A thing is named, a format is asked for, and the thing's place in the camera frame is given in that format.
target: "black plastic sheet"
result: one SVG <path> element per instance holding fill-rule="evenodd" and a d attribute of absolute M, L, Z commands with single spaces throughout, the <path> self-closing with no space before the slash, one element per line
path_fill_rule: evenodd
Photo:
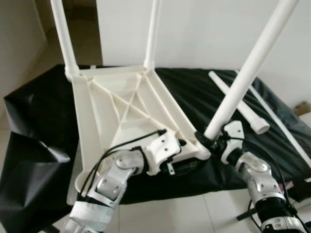
<path fill-rule="evenodd" d="M 196 129 L 203 132 L 224 97 L 208 77 L 209 70 L 157 68 L 156 72 Z M 228 85 L 236 76 L 234 71 L 216 73 Z M 259 79 L 253 86 L 310 156 L 310 128 Z M 269 132 L 256 135 L 236 111 L 232 120 L 242 122 L 245 137 L 271 153 L 287 181 L 311 177 L 308 165 L 257 99 L 248 92 L 244 101 L 271 125 Z M 57 65 L 14 91 L 5 97 L 5 104 L 12 132 L 0 180 L 0 221 L 8 233 L 34 233 L 71 209 L 66 196 L 79 139 L 72 87 L 64 75 L 64 66 Z M 268 161 L 258 148 L 247 143 L 244 146 Z M 246 187 L 232 166 L 214 157 L 183 161 L 174 168 L 174 176 L 162 172 L 154 177 L 141 174 L 131 178 L 122 203 Z"/>

